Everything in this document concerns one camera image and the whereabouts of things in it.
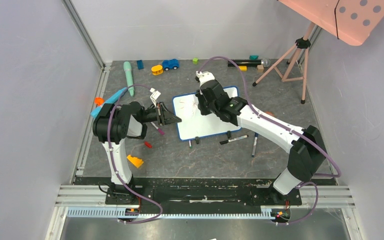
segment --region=toy car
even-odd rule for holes
[[[166,71],[170,69],[178,69],[179,61],[177,59],[164,60],[162,61],[162,68]]]

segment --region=tripod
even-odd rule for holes
[[[277,74],[282,78],[282,82],[290,82],[290,81],[296,81],[296,80],[302,80],[302,97],[301,97],[301,104],[306,103],[306,85],[307,85],[307,65],[309,60],[309,47],[311,46],[311,43],[309,41],[309,36],[314,28],[315,24],[314,22],[310,23],[310,26],[308,26],[307,32],[305,35],[295,41],[295,44],[283,55],[277,60],[262,76],[255,81],[252,86],[255,87],[257,84],[267,75],[271,70],[276,70]],[[288,56],[292,50],[295,49],[295,52],[293,53],[292,57],[286,62],[289,66],[286,69],[286,72],[284,75],[279,71],[279,69],[276,67],[286,56]],[[303,64],[303,74],[301,77],[294,77],[294,78],[288,78],[289,73],[292,70],[292,67],[294,66],[295,62],[297,61],[298,56],[301,53],[301,50],[305,49],[304,51],[304,64]]]

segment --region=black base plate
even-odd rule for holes
[[[284,206],[302,204],[299,190],[294,189],[284,199],[275,202],[269,193],[269,185],[275,179],[268,178],[157,178],[135,177],[134,190],[161,204],[164,214],[258,214],[262,205]],[[335,185],[331,179],[313,179],[318,185]],[[77,177],[75,185],[98,185],[111,183],[110,177]],[[122,203],[113,197],[106,198],[108,205],[136,205],[138,199],[131,203]],[[160,209],[141,200],[140,212],[157,214]]]

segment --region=yellow triangular block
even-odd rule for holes
[[[131,155],[127,156],[127,159],[136,167],[139,168],[142,164],[144,164],[144,161],[138,157],[134,157]]]

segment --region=marker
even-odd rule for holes
[[[258,133],[255,133],[254,147],[252,148],[252,155],[251,155],[251,157],[255,157],[256,156],[257,139],[258,139]]]
[[[240,136],[240,137],[237,137],[237,138],[233,138],[233,139],[229,139],[229,140],[224,140],[224,141],[221,141],[220,144],[223,145],[223,144],[227,144],[227,143],[230,143],[230,142],[234,142],[234,141],[241,140],[241,139],[246,139],[246,138],[248,138],[248,135],[243,135],[243,136]]]
[[[164,135],[164,132],[163,132],[163,130],[161,130],[161,128],[159,128],[159,127],[158,127],[157,125],[155,125],[155,123],[153,123],[153,122],[151,122],[151,124],[152,124],[152,126],[153,126],[156,130],[158,130],[159,134]]]

